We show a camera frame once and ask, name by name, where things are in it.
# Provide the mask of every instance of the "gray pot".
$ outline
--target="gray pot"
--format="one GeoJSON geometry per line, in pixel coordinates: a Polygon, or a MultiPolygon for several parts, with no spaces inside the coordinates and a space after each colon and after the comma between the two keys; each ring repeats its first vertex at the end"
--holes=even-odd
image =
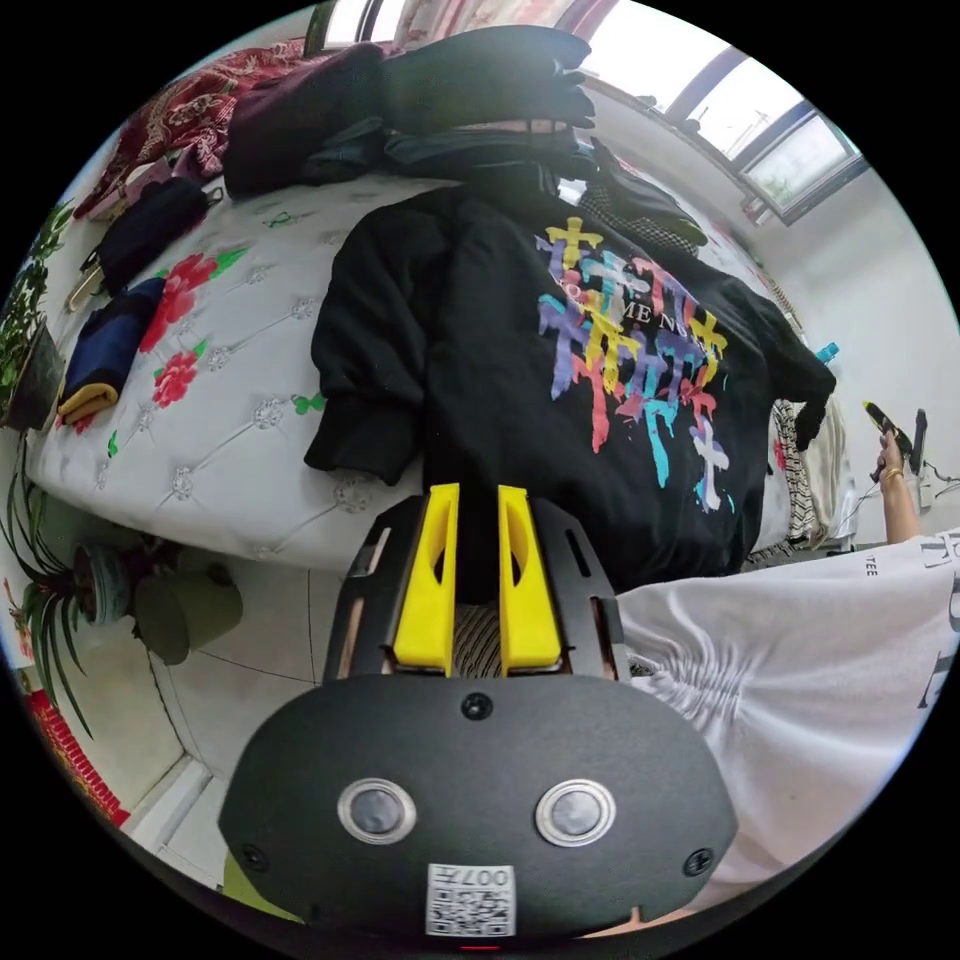
{"type": "Polygon", "coordinates": [[[43,324],[34,334],[0,426],[18,433],[41,430],[60,396],[63,369],[63,357],[43,324]]]}
{"type": "Polygon", "coordinates": [[[81,543],[77,551],[83,552],[90,564],[96,597],[96,613],[87,617],[88,622],[97,627],[116,623],[130,609],[130,577],[123,558],[112,547],[98,543],[81,543]]]}
{"type": "Polygon", "coordinates": [[[223,567],[145,577],[133,598],[140,638],[164,663],[222,637],[243,617],[240,591],[223,567]]]}

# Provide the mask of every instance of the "hand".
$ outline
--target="hand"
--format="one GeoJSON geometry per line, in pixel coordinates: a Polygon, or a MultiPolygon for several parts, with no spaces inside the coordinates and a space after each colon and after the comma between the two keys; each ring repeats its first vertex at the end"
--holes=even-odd
{"type": "Polygon", "coordinates": [[[880,483],[883,483],[891,470],[903,470],[903,454],[892,430],[880,435],[880,446],[882,449],[877,457],[877,466],[880,468],[880,483]]]}

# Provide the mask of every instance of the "qr code sticker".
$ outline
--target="qr code sticker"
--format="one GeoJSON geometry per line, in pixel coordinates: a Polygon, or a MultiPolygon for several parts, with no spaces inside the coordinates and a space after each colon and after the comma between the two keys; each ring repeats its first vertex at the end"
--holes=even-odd
{"type": "Polygon", "coordinates": [[[517,925],[513,867],[431,863],[427,933],[435,937],[512,937],[517,925]]]}

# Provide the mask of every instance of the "gold bracelet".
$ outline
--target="gold bracelet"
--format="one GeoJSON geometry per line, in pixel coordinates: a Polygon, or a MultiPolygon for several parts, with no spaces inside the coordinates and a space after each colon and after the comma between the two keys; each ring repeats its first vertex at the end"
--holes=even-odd
{"type": "Polygon", "coordinates": [[[885,487],[888,480],[892,480],[894,477],[903,477],[903,467],[894,467],[884,478],[880,481],[881,488],[885,487]]]}

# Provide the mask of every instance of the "white t-shirt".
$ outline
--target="white t-shirt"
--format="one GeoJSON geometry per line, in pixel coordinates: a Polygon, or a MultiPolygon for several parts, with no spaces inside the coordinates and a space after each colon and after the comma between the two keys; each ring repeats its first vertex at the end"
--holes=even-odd
{"type": "Polygon", "coordinates": [[[710,745],[740,829],[691,904],[815,850],[913,744],[960,635],[960,529],[619,598],[632,681],[710,745]]]}

